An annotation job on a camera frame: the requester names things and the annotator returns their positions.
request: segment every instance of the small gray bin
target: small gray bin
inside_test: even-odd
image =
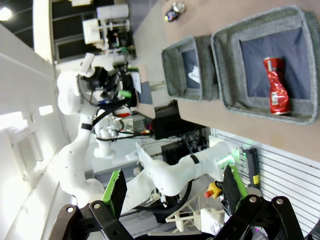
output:
[[[266,55],[265,57],[282,57],[281,54],[284,54],[282,47],[278,46],[279,51],[275,51],[275,44],[270,44],[269,47],[264,44],[255,44],[254,47],[258,49],[256,52],[258,52],[258,55],[260,54],[261,60],[256,60],[255,62],[257,63],[251,61],[251,64],[245,65],[245,59],[251,58],[253,53],[249,51],[244,54],[243,43],[252,43],[254,42],[253,40],[260,40],[266,36],[275,36],[277,34],[282,34],[287,40],[292,41],[292,39],[288,38],[286,31],[295,30],[300,30],[302,33],[300,39],[303,40],[305,50],[300,52],[295,46],[289,46],[289,56],[287,59],[284,57],[285,63],[288,63],[286,72],[296,71],[299,74],[297,72],[299,71],[299,67],[289,68],[292,67],[290,65],[291,62],[298,58],[300,63],[304,63],[306,74],[300,74],[301,77],[296,76],[296,81],[302,83],[302,85],[285,79],[285,81],[289,81],[288,85],[294,84],[294,86],[289,87],[295,88],[298,94],[289,94],[291,112],[288,115],[274,115],[270,113],[269,97],[266,96],[266,92],[264,91],[262,95],[254,95],[250,91],[252,85],[258,84],[256,82],[248,82],[248,69],[258,71],[258,67],[263,68],[262,56],[264,53],[261,54],[263,51],[273,53],[272,56]],[[224,106],[228,110],[235,113],[300,125],[307,125],[316,121],[319,108],[320,30],[317,20],[311,13],[305,12],[294,5],[275,8],[231,24],[213,33],[211,45],[220,96]],[[263,71],[264,73],[260,71],[261,74],[259,73],[259,76],[265,76],[263,84],[267,84],[267,86],[264,90],[269,91],[267,73],[264,69]],[[299,96],[299,88],[301,91],[304,90],[304,85],[308,90],[301,97]]]
[[[175,100],[211,101],[219,98],[210,36],[188,36],[162,51],[167,91]],[[200,82],[189,77],[194,66]]]

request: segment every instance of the red soda can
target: red soda can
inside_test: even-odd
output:
[[[282,58],[267,57],[263,64],[270,82],[270,111],[281,115],[291,111],[289,96],[285,89],[285,61]]]

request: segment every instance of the white slatted panel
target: white slatted panel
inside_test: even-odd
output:
[[[211,129],[211,134],[242,148],[257,149],[263,197],[270,201],[275,196],[286,196],[306,236],[320,218],[320,162],[228,132]],[[248,185],[246,162],[243,159],[241,161],[239,173],[244,184]]]

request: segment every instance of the yellow label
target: yellow label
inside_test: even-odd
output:
[[[259,175],[253,176],[253,184],[259,184]]]

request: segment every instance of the crushed can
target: crushed can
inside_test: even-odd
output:
[[[174,2],[170,9],[166,12],[164,20],[166,22],[173,22],[186,11],[186,5],[182,2]]]
[[[270,82],[270,112],[281,115],[291,111],[290,99],[285,89],[285,61],[278,57],[267,57],[263,64]]]

